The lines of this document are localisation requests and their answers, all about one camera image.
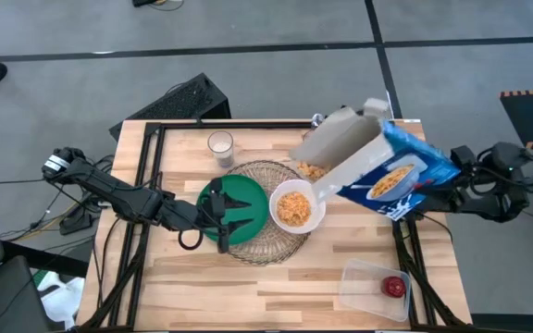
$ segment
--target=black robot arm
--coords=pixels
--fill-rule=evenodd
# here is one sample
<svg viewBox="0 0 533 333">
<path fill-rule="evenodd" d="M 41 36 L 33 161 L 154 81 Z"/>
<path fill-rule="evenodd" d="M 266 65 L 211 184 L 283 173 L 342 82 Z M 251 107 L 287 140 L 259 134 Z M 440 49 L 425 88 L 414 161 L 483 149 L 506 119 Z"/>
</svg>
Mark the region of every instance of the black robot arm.
<svg viewBox="0 0 533 333">
<path fill-rule="evenodd" d="M 222 224 L 227 208 L 243 206 L 222 191 L 221 179 L 210 182 L 210 192 L 199 206 L 174 200 L 174 193 L 149 189 L 116 179 L 92 166 L 83 152 L 76 148 L 55 149 L 42 167 L 44 179 L 51 184 L 75 184 L 108 201 L 121 219 L 132 223 L 149 223 L 178 231 L 179 243 L 186 250 L 196 249 L 203 234 L 217 236 L 220 253 L 229 250 L 229 235 L 249 221 Z M 190 246 L 182 241 L 182 232 L 199 230 L 198 241 Z"/>
<path fill-rule="evenodd" d="M 475 156 L 470 148 L 461 146 L 452 149 L 451 159 L 461 173 L 444 184 L 415 190 L 427 196 L 415 214 L 474 214 L 502 223 L 516 218 L 529 206 L 527 194 L 533 193 L 533 177 L 525 177 L 521 169 L 533 163 L 528 150 L 499 142 Z M 481 191 L 479 185 L 491 187 Z"/>
</svg>

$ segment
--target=glass of milk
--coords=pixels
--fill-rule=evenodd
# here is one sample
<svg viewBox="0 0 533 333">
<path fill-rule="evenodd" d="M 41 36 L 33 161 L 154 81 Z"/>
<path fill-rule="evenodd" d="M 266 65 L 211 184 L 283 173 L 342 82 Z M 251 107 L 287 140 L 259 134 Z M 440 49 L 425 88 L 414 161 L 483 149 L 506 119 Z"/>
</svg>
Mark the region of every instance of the glass of milk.
<svg viewBox="0 0 533 333">
<path fill-rule="evenodd" d="M 220 167 L 233 165 L 233 138 L 231 134 L 224 130 L 213 132 L 209 136 L 207 144 Z"/>
</svg>

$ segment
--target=yellow cable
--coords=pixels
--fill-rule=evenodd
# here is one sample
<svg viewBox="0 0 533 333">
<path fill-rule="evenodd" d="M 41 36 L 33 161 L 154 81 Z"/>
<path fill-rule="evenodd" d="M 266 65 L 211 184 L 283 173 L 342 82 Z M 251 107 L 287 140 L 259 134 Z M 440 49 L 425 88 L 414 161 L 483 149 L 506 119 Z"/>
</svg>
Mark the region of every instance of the yellow cable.
<svg viewBox="0 0 533 333">
<path fill-rule="evenodd" d="M 20 238 L 18 238 L 16 241 L 24 241 L 24 240 L 27 240 L 28 238 L 30 237 L 34 237 L 38 234 L 40 234 L 41 232 L 43 232 L 43 230 L 47 230 L 48 228 L 52 227 L 55 223 L 57 222 L 60 222 L 62 221 L 64 218 L 65 218 L 65 214 L 70 211 L 71 209 L 73 209 L 75 206 L 77 206 L 78 204 L 77 203 L 74 203 L 73 205 L 71 205 L 68 209 L 65 210 L 65 212 L 63 212 L 60 216 L 56 217 L 55 219 L 53 219 L 51 222 L 49 222 L 46 226 L 32 232 L 31 234 L 29 235 L 26 235 L 26 236 L 22 236 Z"/>
</svg>

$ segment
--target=green plate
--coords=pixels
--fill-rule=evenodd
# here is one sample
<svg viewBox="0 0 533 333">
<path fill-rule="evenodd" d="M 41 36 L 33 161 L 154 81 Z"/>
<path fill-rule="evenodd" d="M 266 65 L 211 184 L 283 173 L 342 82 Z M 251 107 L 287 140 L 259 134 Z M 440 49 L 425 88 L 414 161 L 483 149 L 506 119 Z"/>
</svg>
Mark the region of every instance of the green plate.
<svg viewBox="0 0 533 333">
<path fill-rule="evenodd" d="M 253 221 L 249 222 L 229 235 L 229 245 L 236 245 L 249 241 L 256 236 L 263 228 L 265 222 L 268 220 L 268 199 L 263 188 L 258 185 L 256 181 L 245 176 L 240 175 L 226 175 L 221 177 L 223 183 L 223 191 L 229 197 L 244 201 L 251 204 L 248 207 L 226 209 L 226 215 L 223 217 L 222 223 L 228 224 L 231 221 L 239 221 L 251 218 Z M 209 194 L 209 184 L 201 191 L 199 198 L 203 194 Z M 217 241 L 217 236 L 207 235 L 206 237 L 213 241 Z"/>
</svg>

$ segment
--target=clear plastic container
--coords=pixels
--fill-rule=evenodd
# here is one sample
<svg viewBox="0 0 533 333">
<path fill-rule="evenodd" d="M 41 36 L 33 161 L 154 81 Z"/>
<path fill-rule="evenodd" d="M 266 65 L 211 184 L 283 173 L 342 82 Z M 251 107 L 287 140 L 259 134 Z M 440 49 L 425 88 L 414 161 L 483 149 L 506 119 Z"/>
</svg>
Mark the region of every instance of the clear plastic container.
<svg viewBox="0 0 533 333">
<path fill-rule="evenodd" d="M 381 292 L 382 280 L 399 277 L 404 281 L 406 293 L 393 298 Z M 411 280 L 404 272 L 351 259 L 342 272 L 339 301 L 354 309 L 381 315 L 397 322 L 408 318 L 411 298 Z"/>
</svg>

